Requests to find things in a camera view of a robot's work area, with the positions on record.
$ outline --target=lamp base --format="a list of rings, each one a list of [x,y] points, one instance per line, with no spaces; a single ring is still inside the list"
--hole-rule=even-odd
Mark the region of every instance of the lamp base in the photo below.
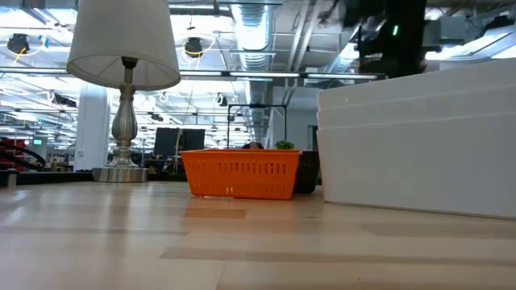
[[[146,168],[94,168],[95,182],[141,183],[148,181]]]

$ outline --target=white lampshade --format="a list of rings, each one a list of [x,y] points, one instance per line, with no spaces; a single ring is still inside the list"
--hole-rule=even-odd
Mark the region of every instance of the white lampshade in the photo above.
[[[122,56],[138,59],[138,90],[166,89],[181,80],[169,5],[165,0],[82,0],[67,69],[96,85],[123,83]]]

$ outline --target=black trash can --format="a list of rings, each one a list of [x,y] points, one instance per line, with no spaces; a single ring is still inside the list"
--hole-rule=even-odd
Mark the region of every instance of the black trash can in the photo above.
[[[298,174],[293,192],[312,193],[317,185],[319,168],[319,152],[304,151],[299,157]]]

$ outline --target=computer monitor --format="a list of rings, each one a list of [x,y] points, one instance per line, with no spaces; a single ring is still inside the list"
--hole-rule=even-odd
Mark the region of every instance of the computer monitor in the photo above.
[[[178,128],[158,128],[154,143],[154,155],[176,155],[178,134]],[[183,129],[178,151],[204,149],[205,134],[206,130],[203,129]]]

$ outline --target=orange basket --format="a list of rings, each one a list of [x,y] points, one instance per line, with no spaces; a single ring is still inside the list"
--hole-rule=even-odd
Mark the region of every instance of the orange basket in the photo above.
[[[195,196],[288,200],[299,164],[298,150],[199,150],[181,153]]]

